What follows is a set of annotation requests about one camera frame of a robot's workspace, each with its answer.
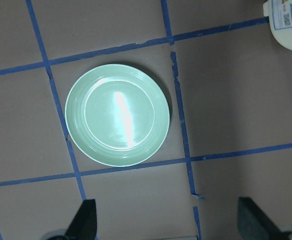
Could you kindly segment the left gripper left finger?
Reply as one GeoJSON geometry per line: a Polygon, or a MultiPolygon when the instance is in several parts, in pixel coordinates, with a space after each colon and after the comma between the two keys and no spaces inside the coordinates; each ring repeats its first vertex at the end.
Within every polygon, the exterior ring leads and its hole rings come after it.
{"type": "Polygon", "coordinates": [[[97,235],[96,201],[86,199],[82,202],[74,219],[65,232],[68,240],[94,240],[97,235]]]}

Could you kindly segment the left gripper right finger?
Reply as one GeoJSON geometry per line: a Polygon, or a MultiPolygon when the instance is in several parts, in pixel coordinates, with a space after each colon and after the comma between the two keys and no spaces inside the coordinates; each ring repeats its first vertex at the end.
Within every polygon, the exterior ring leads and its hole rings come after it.
{"type": "Polygon", "coordinates": [[[250,197],[239,197],[237,228],[244,240],[275,240],[281,235],[279,228],[250,197]]]}

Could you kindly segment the green plate near left arm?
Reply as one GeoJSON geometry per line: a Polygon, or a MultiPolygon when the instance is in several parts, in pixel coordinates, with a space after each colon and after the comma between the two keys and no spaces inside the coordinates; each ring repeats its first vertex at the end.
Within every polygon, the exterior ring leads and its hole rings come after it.
{"type": "Polygon", "coordinates": [[[166,97],[143,71],[105,64],[84,73],[65,102],[65,122],[87,157],[111,167],[129,167],[152,157],[170,125],[166,97]]]}

